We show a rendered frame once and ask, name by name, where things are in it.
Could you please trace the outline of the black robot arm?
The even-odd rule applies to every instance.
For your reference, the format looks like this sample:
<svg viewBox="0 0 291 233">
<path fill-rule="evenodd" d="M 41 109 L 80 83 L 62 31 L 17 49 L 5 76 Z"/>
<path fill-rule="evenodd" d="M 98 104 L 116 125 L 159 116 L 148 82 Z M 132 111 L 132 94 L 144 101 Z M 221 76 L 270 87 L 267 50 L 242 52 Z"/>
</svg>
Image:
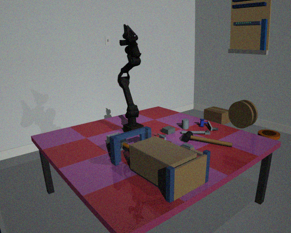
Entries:
<svg viewBox="0 0 291 233">
<path fill-rule="evenodd" d="M 127 38 L 126 38 L 126 40 L 120 40 L 119 43 L 121 46 L 124 46 L 124 45 L 131 46 L 131 43 L 129 41 L 127 41 Z M 133 49 L 130 49 L 128 46 L 126 46 L 125 52 L 128 54 L 127 55 L 128 63 L 123 68 L 121 68 L 121 72 L 118 75 L 117 82 L 119 83 L 119 86 L 123 89 L 124 96 L 125 96 L 127 106 L 128 106 L 127 112 L 125 114 L 125 117 L 128 119 L 127 126 L 134 127 L 134 126 L 137 126 L 136 117 L 139 116 L 139 110 L 138 110 L 137 105 L 135 105 L 133 103 L 130 89 L 128 87 L 129 83 L 130 83 L 129 82 L 130 76 L 128 74 L 128 71 L 130 71 L 133 67 L 140 65 L 141 53 L 138 49 L 138 46 L 136 48 L 133 48 Z M 123 73 L 127 73 L 127 77 L 121 77 Z"/>
</svg>

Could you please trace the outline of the grey cylinder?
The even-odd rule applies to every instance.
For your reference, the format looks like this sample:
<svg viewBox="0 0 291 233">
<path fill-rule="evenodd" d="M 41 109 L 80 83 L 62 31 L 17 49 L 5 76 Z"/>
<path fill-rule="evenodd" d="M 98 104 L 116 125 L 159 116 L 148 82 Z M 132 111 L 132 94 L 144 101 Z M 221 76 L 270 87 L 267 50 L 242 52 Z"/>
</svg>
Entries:
<svg viewBox="0 0 291 233">
<path fill-rule="evenodd" d="M 189 128 L 189 119 L 182 119 L 182 129 Z"/>
</svg>

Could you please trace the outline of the black-headed mallet with wooden handle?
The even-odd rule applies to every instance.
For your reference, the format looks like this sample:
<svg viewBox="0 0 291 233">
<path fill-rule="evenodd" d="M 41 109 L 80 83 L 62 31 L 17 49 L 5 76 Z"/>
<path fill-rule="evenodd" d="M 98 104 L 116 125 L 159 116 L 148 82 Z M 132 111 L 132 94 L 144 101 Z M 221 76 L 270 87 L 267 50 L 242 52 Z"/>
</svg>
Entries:
<svg viewBox="0 0 291 233">
<path fill-rule="evenodd" d="M 199 140 L 199 141 L 203 141 L 203 142 L 208 142 L 208 143 L 213 143 L 213 144 L 217 144 L 217 145 L 224 145 L 224 146 L 228 146 L 228 147 L 232 147 L 232 142 L 224 142 L 224 141 L 220 141 L 220 140 L 214 140 L 214 139 L 210 139 L 210 138 L 204 138 L 204 137 L 200 137 L 200 136 L 193 136 L 193 133 L 191 131 L 188 131 L 183 137 L 182 137 L 182 141 L 183 142 L 188 142 L 189 140 Z"/>
</svg>

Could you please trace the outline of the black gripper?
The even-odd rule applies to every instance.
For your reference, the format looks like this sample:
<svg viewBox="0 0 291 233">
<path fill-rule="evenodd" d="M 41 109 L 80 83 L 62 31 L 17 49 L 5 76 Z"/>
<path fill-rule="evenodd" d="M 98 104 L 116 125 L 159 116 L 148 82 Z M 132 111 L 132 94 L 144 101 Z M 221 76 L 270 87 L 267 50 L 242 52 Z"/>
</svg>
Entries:
<svg viewBox="0 0 291 233">
<path fill-rule="evenodd" d="M 128 26 L 124 24 L 124 33 L 123 33 L 123 38 L 126 39 L 127 41 L 129 41 L 131 43 L 131 46 L 128 45 L 128 47 L 130 49 L 136 48 L 137 47 L 137 43 L 136 40 L 138 40 L 138 36 L 135 34 L 135 32 Z"/>
</svg>

